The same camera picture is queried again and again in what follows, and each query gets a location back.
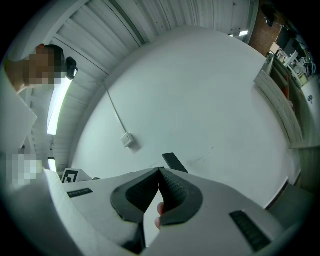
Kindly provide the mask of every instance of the corrugated metal ceiling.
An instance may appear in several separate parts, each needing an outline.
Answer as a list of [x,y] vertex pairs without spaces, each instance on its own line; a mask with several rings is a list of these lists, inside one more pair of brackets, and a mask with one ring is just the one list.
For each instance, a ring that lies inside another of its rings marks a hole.
[[56,136],[46,134],[53,88],[32,91],[31,109],[38,116],[32,129],[36,153],[43,160],[55,157],[59,171],[67,167],[74,134],[93,95],[114,68],[143,44],[183,25],[226,34],[246,30],[251,25],[253,6],[250,0],[87,2],[51,41],[63,48],[66,57],[73,57],[79,69],[64,100]]

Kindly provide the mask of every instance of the hand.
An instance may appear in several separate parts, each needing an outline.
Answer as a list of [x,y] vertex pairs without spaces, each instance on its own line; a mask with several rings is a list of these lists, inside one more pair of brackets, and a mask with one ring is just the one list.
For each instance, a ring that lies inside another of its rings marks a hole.
[[[162,216],[165,213],[165,203],[164,202],[159,203],[157,206],[157,210],[160,216]],[[154,224],[158,229],[160,229],[160,217],[157,217],[154,220]]]

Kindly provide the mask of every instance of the fluorescent light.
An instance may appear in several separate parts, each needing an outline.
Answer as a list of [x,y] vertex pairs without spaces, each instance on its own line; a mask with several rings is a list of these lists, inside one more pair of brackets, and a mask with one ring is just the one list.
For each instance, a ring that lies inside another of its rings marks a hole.
[[54,158],[48,158],[48,164],[49,164],[49,168],[51,171],[53,172],[57,172],[57,169],[56,169],[56,160]]
[[64,103],[64,99],[66,97],[67,91],[70,87],[72,80],[68,78],[61,78],[61,83],[56,84],[54,87],[54,91],[52,94],[48,119],[47,119],[47,130],[46,133],[50,135],[57,134],[57,127],[59,121],[59,115],[61,111],[62,104]]
[[242,37],[242,36],[248,35],[248,33],[249,33],[248,30],[247,31],[241,31],[239,36]]

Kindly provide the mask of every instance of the brown wall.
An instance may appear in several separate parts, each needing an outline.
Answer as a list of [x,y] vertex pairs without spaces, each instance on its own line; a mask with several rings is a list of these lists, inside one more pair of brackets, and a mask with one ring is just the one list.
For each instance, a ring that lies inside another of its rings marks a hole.
[[265,16],[262,13],[260,7],[261,5],[268,3],[270,3],[268,0],[259,0],[259,11],[256,17],[253,33],[249,42],[249,45],[252,48],[256,49],[263,56],[266,56],[273,42],[276,41],[281,30],[279,24],[285,24],[284,18],[279,13],[275,14],[275,20],[273,22],[272,27],[269,27],[266,24]]

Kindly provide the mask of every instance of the ear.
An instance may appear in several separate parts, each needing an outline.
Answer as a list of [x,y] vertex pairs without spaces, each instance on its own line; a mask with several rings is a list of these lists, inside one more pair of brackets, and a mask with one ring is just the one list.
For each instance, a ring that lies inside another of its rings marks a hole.
[[42,44],[39,44],[36,48],[35,48],[35,50],[37,51],[37,50],[41,50],[42,48],[44,48],[45,47],[45,44],[44,43],[42,43]]

